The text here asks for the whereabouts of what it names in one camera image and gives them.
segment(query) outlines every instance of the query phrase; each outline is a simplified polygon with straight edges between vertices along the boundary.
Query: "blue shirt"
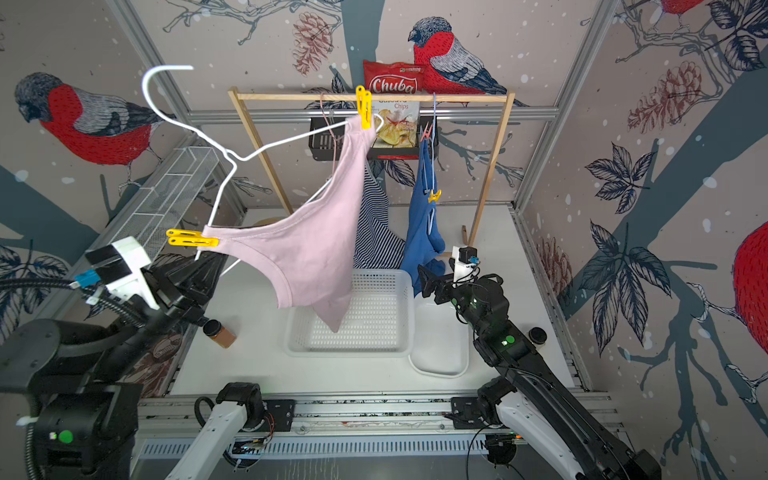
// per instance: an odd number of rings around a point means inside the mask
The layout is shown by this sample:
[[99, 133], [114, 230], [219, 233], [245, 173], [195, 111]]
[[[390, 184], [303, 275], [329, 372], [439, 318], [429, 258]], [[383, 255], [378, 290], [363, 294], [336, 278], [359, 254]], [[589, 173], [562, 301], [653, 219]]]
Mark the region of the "blue shirt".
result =
[[[423, 140], [419, 152], [419, 169], [416, 172], [416, 185], [413, 187], [411, 206], [408, 209], [408, 236], [406, 237], [405, 255], [400, 265], [411, 276], [413, 293], [422, 291], [419, 281], [419, 265], [431, 270], [435, 275], [445, 274], [445, 264], [435, 260], [445, 251], [445, 241], [437, 229], [435, 202], [429, 201], [430, 191], [437, 193], [437, 179], [432, 179], [432, 160], [429, 158], [429, 141]], [[427, 232], [429, 218], [432, 216], [432, 231]]]

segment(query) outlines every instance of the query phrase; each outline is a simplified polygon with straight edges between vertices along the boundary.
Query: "small jar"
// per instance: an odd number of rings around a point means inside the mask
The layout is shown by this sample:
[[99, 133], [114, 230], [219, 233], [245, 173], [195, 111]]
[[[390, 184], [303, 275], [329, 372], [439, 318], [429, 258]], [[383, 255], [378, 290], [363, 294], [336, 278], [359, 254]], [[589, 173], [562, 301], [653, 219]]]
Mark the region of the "small jar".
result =
[[220, 321], [213, 319], [205, 322], [205, 325], [203, 325], [203, 333], [225, 349], [229, 348], [230, 345], [232, 345], [232, 342], [237, 338], [234, 333], [224, 328]]

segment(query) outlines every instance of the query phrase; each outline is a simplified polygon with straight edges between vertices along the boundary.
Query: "wooden frame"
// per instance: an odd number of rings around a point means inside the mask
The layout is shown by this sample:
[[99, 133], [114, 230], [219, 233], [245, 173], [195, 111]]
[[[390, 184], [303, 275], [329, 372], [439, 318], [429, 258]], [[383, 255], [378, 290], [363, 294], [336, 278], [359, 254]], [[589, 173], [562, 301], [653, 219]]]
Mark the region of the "wooden frame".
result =
[[[263, 145], [259, 132], [256, 130], [256, 125], [253, 123], [253, 119], [248, 113], [248, 108], [245, 105], [245, 101], [248, 100], [278, 100], [278, 101], [317, 101], [321, 99], [320, 94], [244, 94], [237, 90], [237, 87], [232, 87], [229, 90], [230, 100], [234, 104], [237, 115], [240, 117], [240, 121], [243, 122], [248, 137], [250, 138], [253, 147], [258, 149]], [[372, 101], [432, 101], [435, 99], [430, 94], [414, 94], [414, 95], [398, 95], [398, 94], [373, 94]], [[356, 101], [357, 96], [355, 94], [323, 94], [322, 100], [324, 101]], [[515, 93], [509, 92], [507, 95], [436, 95], [437, 101], [452, 101], [461, 103], [503, 103], [502, 116], [498, 120], [498, 127], [496, 129], [496, 137], [494, 139], [493, 150], [491, 151], [491, 158], [488, 160], [488, 169], [485, 172], [483, 178], [482, 190], [480, 190], [480, 198], [478, 199], [477, 210], [475, 211], [475, 218], [472, 221], [472, 229], [467, 234], [467, 227], [462, 227], [462, 240], [466, 245], [472, 245], [477, 240], [477, 233], [480, 227], [480, 219], [482, 218], [482, 211], [485, 208], [485, 201], [488, 199], [488, 192], [491, 190], [491, 182], [493, 180], [493, 172], [496, 168], [496, 161], [498, 160], [498, 152], [502, 148], [502, 142], [504, 141], [504, 132], [507, 129], [507, 121], [509, 114], [512, 110], [513, 102], [515, 101]], [[272, 162], [266, 152], [259, 154], [261, 164], [266, 170], [266, 175], [270, 178], [272, 186], [280, 199], [280, 203], [283, 208], [286, 209], [288, 214], [293, 213], [293, 208], [288, 201], [283, 185], [280, 184], [280, 179], [277, 177], [277, 173], [272, 167]]]

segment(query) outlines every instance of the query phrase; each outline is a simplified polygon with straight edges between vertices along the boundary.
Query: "pink tank top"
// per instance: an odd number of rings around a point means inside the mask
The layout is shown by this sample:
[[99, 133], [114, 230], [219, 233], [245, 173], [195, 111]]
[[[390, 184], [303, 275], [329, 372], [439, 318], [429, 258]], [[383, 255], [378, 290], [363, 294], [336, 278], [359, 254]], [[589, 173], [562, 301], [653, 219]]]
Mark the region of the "pink tank top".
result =
[[362, 129], [360, 116], [345, 126], [339, 165], [320, 196], [290, 217], [265, 227], [205, 227], [204, 237], [263, 273], [275, 289], [277, 307], [311, 306], [338, 332], [352, 298], [352, 265], [362, 199], [366, 154], [376, 130]]

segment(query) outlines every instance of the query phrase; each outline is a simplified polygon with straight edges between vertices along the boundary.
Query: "white tray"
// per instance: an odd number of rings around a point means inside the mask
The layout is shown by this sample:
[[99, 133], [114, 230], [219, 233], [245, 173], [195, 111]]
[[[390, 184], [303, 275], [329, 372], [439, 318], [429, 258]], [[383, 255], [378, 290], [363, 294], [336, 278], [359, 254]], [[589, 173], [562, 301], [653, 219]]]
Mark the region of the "white tray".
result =
[[435, 305], [435, 296], [414, 300], [415, 336], [408, 360], [416, 372], [454, 379], [469, 368], [468, 325], [456, 319], [451, 303]]
[[352, 301], [338, 333], [308, 306], [288, 314], [290, 356], [406, 356], [413, 347], [413, 287], [403, 270], [355, 269]]

